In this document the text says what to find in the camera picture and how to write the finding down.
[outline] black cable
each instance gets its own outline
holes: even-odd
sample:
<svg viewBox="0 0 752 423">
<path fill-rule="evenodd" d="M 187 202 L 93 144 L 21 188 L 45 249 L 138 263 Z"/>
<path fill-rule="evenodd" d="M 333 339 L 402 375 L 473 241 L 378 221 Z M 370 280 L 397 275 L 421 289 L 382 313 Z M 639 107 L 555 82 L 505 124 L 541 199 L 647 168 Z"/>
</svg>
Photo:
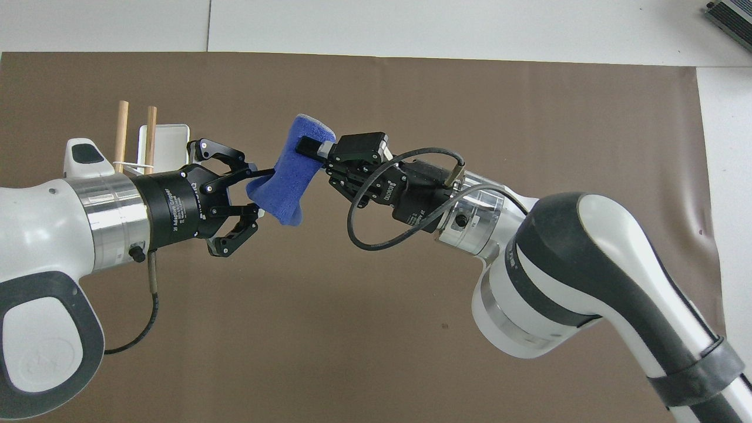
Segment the black cable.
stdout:
<svg viewBox="0 0 752 423">
<path fill-rule="evenodd" d="M 144 336 L 149 333 L 149 330 L 151 330 L 151 327 L 154 325 L 154 321 L 156 320 L 156 313 L 159 311 L 159 297 L 157 296 L 156 292 L 154 294 L 151 294 L 151 300 L 151 317 L 149 317 L 149 323 L 146 324 L 144 330 L 142 330 L 141 333 L 138 334 L 138 336 L 135 337 L 135 339 L 133 339 L 131 342 L 128 342 L 121 347 L 105 349 L 105 354 L 115 354 L 125 351 L 126 349 L 138 344 L 144 338 Z"/>
<path fill-rule="evenodd" d="M 417 150 L 408 151 L 407 153 L 403 153 L 398 156 L 395 156 L 393 159 L 381 165 L 378 169 L 376 169 L 373 172 L 371 176 L 368 177 L 368 179 L 365 180 L 365 182 L 363 182 L 363 186 L 361 186 L 361 188 L 355 194 L 355 197 L 353 198 L 353 201 L 350 204 L 350 211 L 347 213 L 347 235 L 350 237 L 350 241 L 352 241 L 353 244 L 355 244 L 355 246 L 363 250 L 367 250 L 367 251 L 378 251 L 378 250 L 384 250 L 386 248 L 393 247 L 399 244 L 400 242 L 405 241 L 407 238 L 410 238 L 417 231 L 430 225 L 433 221 L 441 217 L 441 215 L 444 214 L 445 211 L 447 211 L 453 205 L 457 204 L 465 196 L 468 196 L 469 194 L 474 193 L 475 191 L 479 191 L 479 190 L 491 190 L 491 191 L 500 193 L 501 195 L 503 195 L 504 197 L 512 201 L 512 203 L 516 207 L 519 208 L 519 210 L 523 213 L 523 215 L 527 216 L 527 209 L 525 208 L 525 206 L 522 205 L 522 203 L 518 199 L 514 198 L 509 192 L 505 191 L 503 188 L 496 186 L 496 185 L 491 185 L 491 184 L 478 184 L 478 185 L 473 185 L 471 187 L 468 187 L 458 192 L 454 198 L 447 200 L 442 205 L 440 205 L 436 210 L 429 213 L 428 216 L 425 216 L 422 219 L 421 223 L 411 227 L 410 229 L 406 230 L 400 235 L 395 236 L 389 241 L 379 242 L 378 244 L 366 244 L 360 241 L 358 237 L 355 235 L 355 229 L 353 228 L 354 216 L 355 216 L 355 210 L 357 209 L 358 204 L 360 203 L 360 200 L 365 195 L 365 192 L 371 187 L 371 185 L 373 185 L 374 182 L 376 182 L 376 179 L 378 179 L 378 177 L 381 176 L 381 174 L 384 173 L 390 166 L 393 166 L 394 164 L 401 162 L 404 159 L 407 159 L 409 157 L 414 157 L 414 156 L 427 154 L 427 153 L 445 154 L 447 156 L 454 157 L 457 160 L 457 164 L 459 166 L 465 165 L 465 160 L 462 158 L 462 156 L 460 156 L 455 151 L 447 150 L 444 148 L 418 148 Z"/>
</svg>

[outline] brown paper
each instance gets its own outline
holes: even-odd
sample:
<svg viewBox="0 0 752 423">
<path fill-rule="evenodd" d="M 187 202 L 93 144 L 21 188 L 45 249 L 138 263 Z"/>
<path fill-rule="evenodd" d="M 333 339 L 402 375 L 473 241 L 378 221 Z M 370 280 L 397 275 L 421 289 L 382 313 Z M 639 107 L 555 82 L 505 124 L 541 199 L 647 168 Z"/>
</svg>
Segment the brown paper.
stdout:
<svg viewBox="0 0 752 423">
<path fill-rule="evenodd" d="M 384 131 L 400 153 L 452 148 L 527 196 L 606 194 L 722 330 L 720 276 L 693 68 L 249 53 L 4 53 L 0 185 L 62 172 L 65 141 L 112 155 L 117 101 L 135 157 L 159 123 L 272 166 L 298 113 L 339 135 Z M 440 158 L 427 157 L 444 165 Z M 241 188 L 233 190 L 243 202 Z M 203 241 L 159 250 L 159 318 L 91 384 L 39 421 L 673 421 L 608 323 L 542 358 L 496 350 L 472 320 L 478 260 L 419 234 L 369 253 L 347 202 L 314 179 L 300 227 L 271 216 L 229 259 Z M 404 227 L 369 206 L 356 231 Z M 145 263 L 81 281 L 107 346 L 148 319 Z"/>
</svg>

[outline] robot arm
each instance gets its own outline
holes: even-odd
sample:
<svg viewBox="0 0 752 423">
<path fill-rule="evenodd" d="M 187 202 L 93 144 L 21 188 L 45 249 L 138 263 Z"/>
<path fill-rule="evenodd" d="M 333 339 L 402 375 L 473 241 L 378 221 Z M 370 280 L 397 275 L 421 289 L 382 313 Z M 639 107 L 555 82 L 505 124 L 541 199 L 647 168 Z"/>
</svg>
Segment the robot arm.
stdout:
<svg viewBox="0 0 752 423">
<path fill-rule="evenodd" d="M 79 278 L 186 239 L 228 257 L 258 229 L 255 204 L 231 205 L 228 187 L 269 175 L 240 151 L 191 142 L 193 164 L 134 178 L 116 173 L 88 139 L 68 142 L 65 176 L 37 187 L 0 188 L 0 418 L 27 418 L 71 399 L 105 351 L 102 327 Z M 216 175 L 201 166 L 218 159 Z M 229 216 L 238 223 L 217 231 Z"/>
<path fill-rule="evenodd" d="M 410 225 L 452 198 L 423 230 L 484 262 L 472 310 L 497 348 L 535 358 L 605 318 L 678 421 L 752 421 L 744 364 L 674 284 L 624 207 L 588 193 L 526 198 L 471 172 L 447 189 L 449 172 L 422 162 L 396 163 L 363 191 L 370 174 L 384 170 L 373 168 L 391 158 L 375 144 L 349 142 L 369 137 L 388 151 L 384 134 L 343 136 L 322 160 L 330 183 L 350 201 L 366 192 L 390 204 L 393 217 Z M 338 160 L 340 150 L 359 155 Z M 364 164 L 368 158 L 381 161 Z M 495 189 L 457 198 L 481 184 Z"/>
</svg>

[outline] black strap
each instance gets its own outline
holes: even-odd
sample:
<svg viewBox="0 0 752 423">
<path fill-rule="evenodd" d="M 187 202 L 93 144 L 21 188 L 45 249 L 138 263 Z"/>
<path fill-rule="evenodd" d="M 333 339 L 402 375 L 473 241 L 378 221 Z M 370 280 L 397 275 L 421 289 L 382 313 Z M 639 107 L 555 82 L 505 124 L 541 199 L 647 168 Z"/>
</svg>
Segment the black strap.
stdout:
<svg viewBox="0 0 752 423">
<path fill-rule="evenodd" d="M 721 336 L 695 364 L 679 372 L 647 378 L 668 407 L 692 406 L 719 394 L 744 371 L 744 362 Z"/>
</svg>

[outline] robotiq logo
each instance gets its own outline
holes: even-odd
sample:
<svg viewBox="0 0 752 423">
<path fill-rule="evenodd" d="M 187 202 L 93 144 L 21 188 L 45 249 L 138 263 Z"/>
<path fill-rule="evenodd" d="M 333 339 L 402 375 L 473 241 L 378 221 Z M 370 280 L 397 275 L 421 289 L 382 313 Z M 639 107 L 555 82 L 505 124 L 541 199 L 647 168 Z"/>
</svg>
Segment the robotiq logo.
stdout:
<svg viewBox="0 0 752 423">
<path fill-rule="evenodd" d="M 384 201 L 389 201 L 390 198 L 392 198 L 392 192 L 394 192 L 394 187 L 397 186 L 394 182 L 387 181 L 389 184 L 389 187 L 387 188 L 387 194 L 384 196 Z"/>
</svg>

